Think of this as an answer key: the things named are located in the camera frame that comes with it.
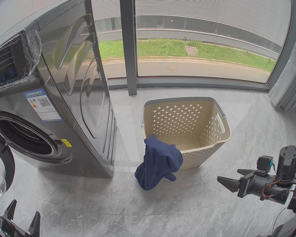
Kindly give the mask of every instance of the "plastic wrap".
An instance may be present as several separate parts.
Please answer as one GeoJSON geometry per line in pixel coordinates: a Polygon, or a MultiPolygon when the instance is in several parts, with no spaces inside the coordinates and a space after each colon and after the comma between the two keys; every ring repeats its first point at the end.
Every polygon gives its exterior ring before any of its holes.
{"type": "Polygon", "coordinates": [[[20,31],[0,47],[0,90],[36,80],[35,68],[41,56],[41,40],[36,30],[20,31]]]}

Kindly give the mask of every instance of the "washing machine drum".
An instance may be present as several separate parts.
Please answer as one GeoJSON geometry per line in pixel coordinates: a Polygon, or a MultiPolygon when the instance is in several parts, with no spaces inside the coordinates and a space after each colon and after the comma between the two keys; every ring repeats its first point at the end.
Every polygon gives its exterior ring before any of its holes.
{"type": "Polygon", "coordinates": [[[48,134],[11,113],[0,112],[0,133],[9,145],[23,153],[49,158],[58,152],[57,144],[48,134]]]}

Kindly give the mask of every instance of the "yellow warning sticker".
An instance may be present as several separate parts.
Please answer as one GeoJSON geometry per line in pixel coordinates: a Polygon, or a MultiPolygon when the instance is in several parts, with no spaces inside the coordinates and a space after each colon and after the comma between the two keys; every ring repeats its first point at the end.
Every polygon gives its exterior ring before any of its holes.
{"type": "Polygon", "coordinates": [[[62,139],[62,141],[66,144],[67,147],[72,147],[70,142],[67,141],[67,139],[62,139]]]}

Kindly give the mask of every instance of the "manhole cover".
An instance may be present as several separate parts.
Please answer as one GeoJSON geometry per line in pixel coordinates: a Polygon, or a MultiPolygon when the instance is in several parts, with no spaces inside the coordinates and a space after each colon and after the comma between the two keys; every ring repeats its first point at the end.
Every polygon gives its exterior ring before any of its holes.
{"type": "Polygon", "coordinates": [[[169,65],[169,66],[167,66],[167,69],[168,69],[169,71],[176,71],[176,70],[177,70],[177,68],[176,68],[175,66],[173,66],[173,65],[169,65]]]}
{"type": "Polygon", "coordinates": [[[187,50],[187,53],[188,55],[197,55],[197,48],[196,47],[193,47],[193,46],[185,46],[186,50],[187,50]]]}

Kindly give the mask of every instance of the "qr code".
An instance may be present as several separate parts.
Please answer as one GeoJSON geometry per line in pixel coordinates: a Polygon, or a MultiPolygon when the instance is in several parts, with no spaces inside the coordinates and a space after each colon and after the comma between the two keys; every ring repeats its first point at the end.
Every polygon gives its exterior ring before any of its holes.
{"type": "Polygon", "coordinates": [[[46,97],[45,98],[38,98],[37,100],[39,101],[39,103],[42,107],[51,106],[50,102],[48,101],[48,99],[46,97]]]}

